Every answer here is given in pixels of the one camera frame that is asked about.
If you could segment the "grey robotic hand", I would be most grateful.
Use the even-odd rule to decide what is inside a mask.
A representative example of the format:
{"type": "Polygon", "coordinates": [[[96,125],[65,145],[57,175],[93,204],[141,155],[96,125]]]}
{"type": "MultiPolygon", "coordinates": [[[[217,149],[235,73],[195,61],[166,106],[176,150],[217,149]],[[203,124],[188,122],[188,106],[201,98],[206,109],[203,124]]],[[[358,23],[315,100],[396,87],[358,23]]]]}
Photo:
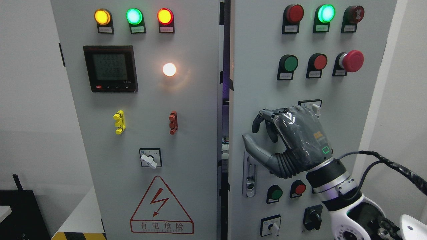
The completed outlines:
{"type": "Polygon", "coordinates": [[[283,153],[271,153],[258,146],[250,135],[243,135],[246,151],[272,174],[289,179],[305,171],[329,163],[332,149],[314,111],[297,105],[276,110],[262,109],[252,123],[257,133],[265,122],[268,136],[276,143],[281,139],[286,146],[283,153]]]}

